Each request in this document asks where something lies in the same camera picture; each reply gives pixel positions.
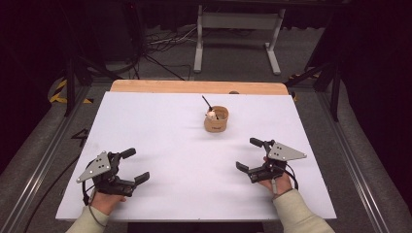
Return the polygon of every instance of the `human hand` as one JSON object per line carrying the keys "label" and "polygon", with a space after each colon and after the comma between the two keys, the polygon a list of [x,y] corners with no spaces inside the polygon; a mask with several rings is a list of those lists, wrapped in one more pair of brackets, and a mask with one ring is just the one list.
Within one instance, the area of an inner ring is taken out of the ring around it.
{"label": "human hand", "polygon": [[282,177],[279,177],[279,178],[275,179],[277,193],[273,193],[273,186],[272,186],[272,181],[271,180],[261,181],[261,182],[258,182],[258,183],[260,183],[261,185],[263,185],[267,189],[269,189],[270,193],[275,195],[275,197],[280,196],[280,195],[284,194],[286,191],[292,189],[291,178],[286,173],[283,173]]}
{"label": "human hand", "polygon": [[94,190],[94,196],[90,206],[94,207],[101,213],[109,216],[118,202],[125,202],[126,198],[122,195],[105,194]]}

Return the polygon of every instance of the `sleeve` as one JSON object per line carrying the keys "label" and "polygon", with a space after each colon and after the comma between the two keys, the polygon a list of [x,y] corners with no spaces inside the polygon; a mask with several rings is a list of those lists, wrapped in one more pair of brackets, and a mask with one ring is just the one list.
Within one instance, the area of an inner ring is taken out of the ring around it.
{"label": "sleeve", "polygon": [[334,232],[324,219],[313,214],[300,193],[293,189],[273,200],[285,233]]}
{"label": "sleeve", "polygon": [[[90,210],[93,211],[96,219],[102,224],[100,225],[93,218]],[[104,215],[93,207],[83,207],[83,212],[79,218],[73,223],[73,225],[67,230],[67,233],[78,233],[78,232],[87,232],[87,233],[102,233],[105,229],[105,225],[109,221],[109,216]]]}

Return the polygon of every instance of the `metal stand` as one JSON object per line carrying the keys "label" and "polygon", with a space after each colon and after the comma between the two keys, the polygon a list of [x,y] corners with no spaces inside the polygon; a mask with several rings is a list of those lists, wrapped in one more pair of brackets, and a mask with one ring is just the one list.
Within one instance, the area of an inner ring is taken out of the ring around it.
{"label": "metal stand", "polygon": [[272,67],[273,74],[280,75],[278,61],[273,51],[276,40],[278,39],[285,9],[278,14],[230,14],[230,13],[207,13],[203,12],[202,6],[199,6],[197,12],[197,45],[196,55],[194,57],[194,73],[200,73],[202,70],[203,56],[203,28],[238,28],[238,29],[260,29],[273,30],[272,40],[265,43],[267,56]]}

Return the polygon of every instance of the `metal rail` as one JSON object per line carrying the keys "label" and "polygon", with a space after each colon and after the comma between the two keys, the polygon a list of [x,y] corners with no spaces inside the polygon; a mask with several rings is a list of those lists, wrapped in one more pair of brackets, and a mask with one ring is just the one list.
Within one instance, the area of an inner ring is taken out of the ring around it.
{"label": "metal rail", "polygon": [[361,172],[361,168],[358,165],[358,162],[354,156],[354,153],[349,146],[348,141],[345,138],[343,130],[338,122],[333,120],[333,117],[329,111],[329,102],[325,93],[317,93],[318,99],[322,105],[322,109],[327,115],[328,123],[333,129],[333,132],[336,135],[336,138],[339,141],[341,148],[343,149],[343,159],[345,160],[346,166],[351,174],[352,180],[355,184],[355,187],[358,191],[360,199],[366,209],[366,212],[370,218],[370,221],[375,229],[375,232],[386,233],[390,232],[388,226],[383,219],[381,212],[375,202],[375,199],[370,192],[369,186]]}
{"label": "metal rail", "polygon": [[[80,90],[76,96],[76,103],[82,103],[82,101],[86,98],[88,90],[88,86],[80,87]],[[51,139],[51,143],[46,149],[33,175],[27,182],[24,191],[18,198],[17,203],[15,204],[12,212],[10,213],[0,232],[12,233],[17,231],[17,228],[21,223],[22,217],[24,216],[31,202],[33,201],[33,198],[39,190],[40,185],[42,184],[43,179],[46,176],[46,173],[49,171],[49,168],[51,167],[52,162],[55,158],[56,151],[80,106],[80,104],[76,104],[74,109],[72,110],[72,113],[60,122],[57,131]]]}

